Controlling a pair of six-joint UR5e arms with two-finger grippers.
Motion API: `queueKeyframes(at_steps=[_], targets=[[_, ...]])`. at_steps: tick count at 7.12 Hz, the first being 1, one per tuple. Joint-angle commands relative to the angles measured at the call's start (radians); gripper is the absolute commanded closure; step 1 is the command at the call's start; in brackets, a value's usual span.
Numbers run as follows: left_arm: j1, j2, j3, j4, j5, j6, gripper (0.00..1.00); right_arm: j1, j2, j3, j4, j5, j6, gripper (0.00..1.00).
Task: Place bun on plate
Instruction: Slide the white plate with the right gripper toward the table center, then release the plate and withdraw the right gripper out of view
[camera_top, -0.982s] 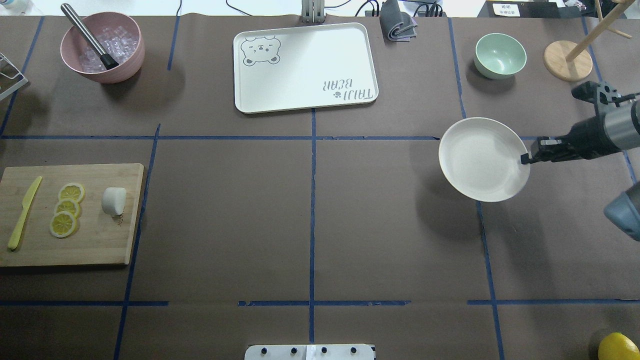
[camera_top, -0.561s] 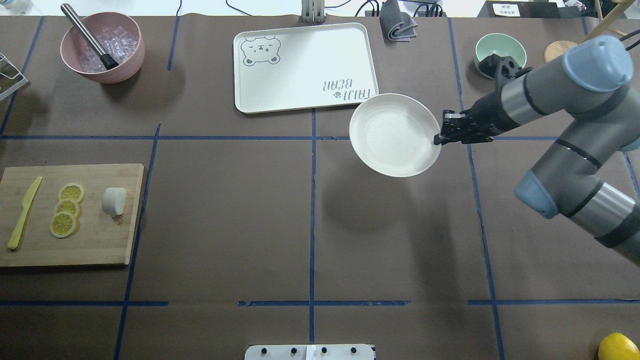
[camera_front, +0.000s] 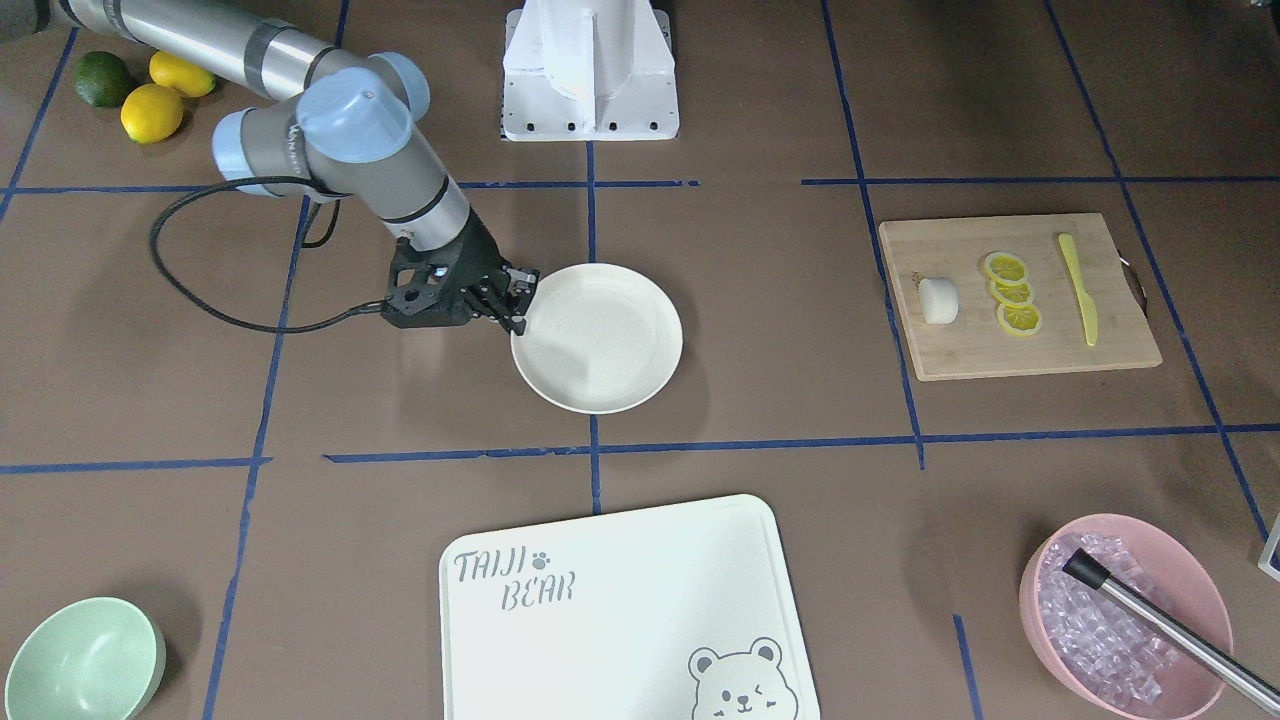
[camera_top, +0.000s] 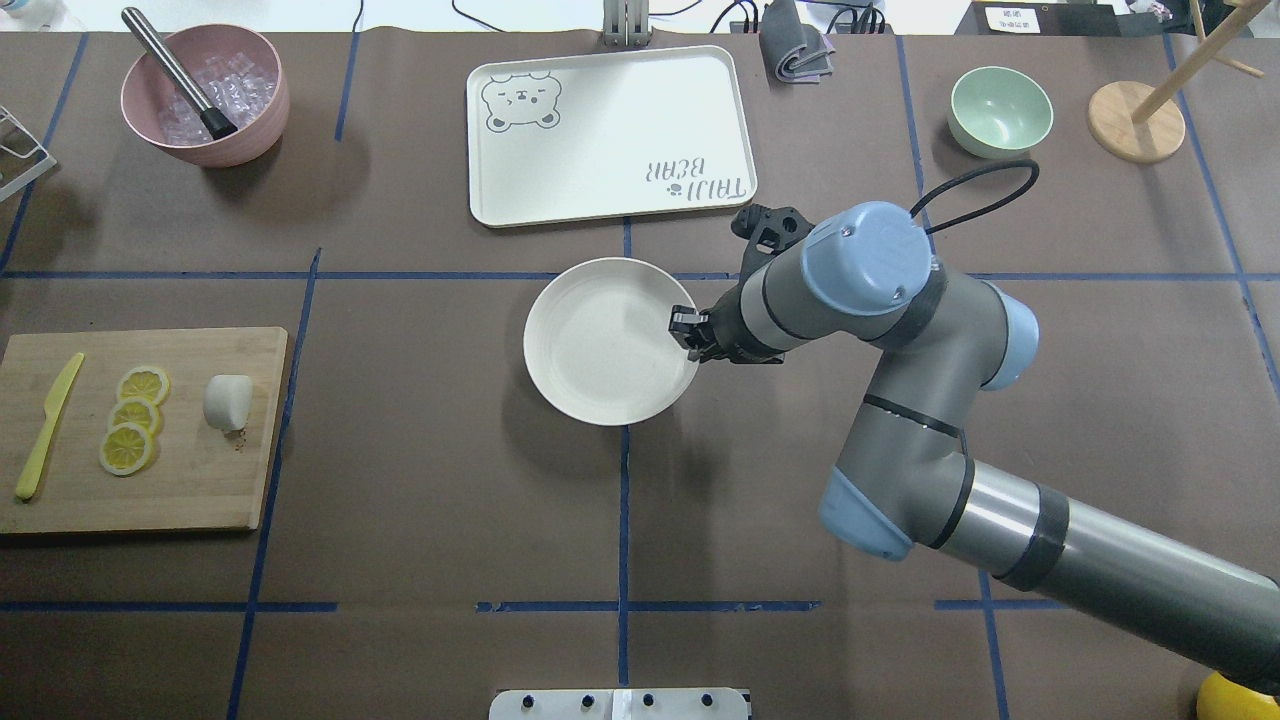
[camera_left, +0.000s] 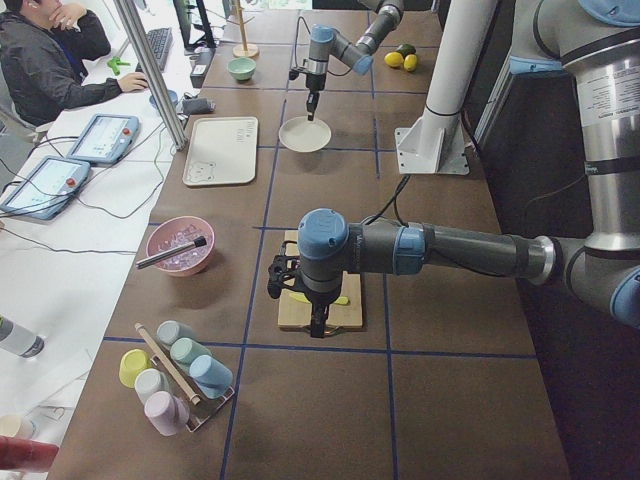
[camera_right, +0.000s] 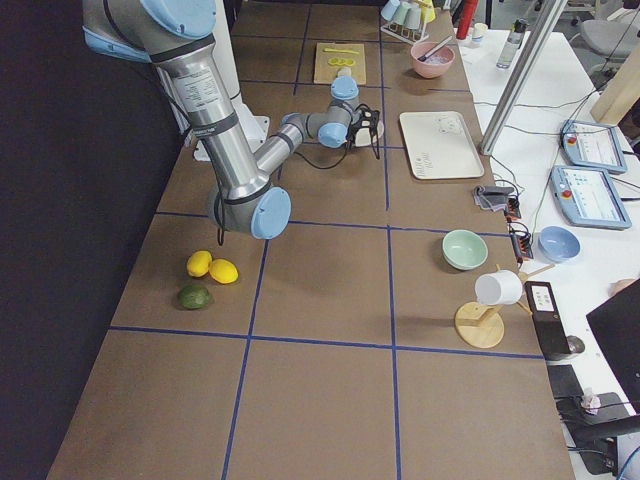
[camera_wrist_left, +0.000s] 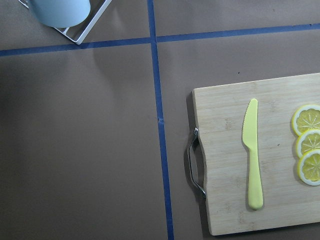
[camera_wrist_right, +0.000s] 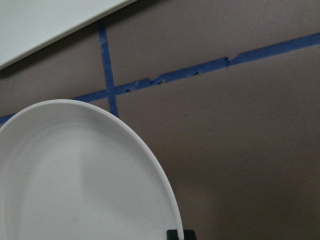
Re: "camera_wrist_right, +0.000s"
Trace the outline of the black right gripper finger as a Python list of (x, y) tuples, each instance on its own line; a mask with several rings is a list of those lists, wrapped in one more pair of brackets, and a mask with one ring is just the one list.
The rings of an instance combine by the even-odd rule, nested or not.
[(196, 240), (196, 233), (192, 229), (184, 229), (179, 232), (177, 229), (169, 229), (166, 231), (167, 240)]

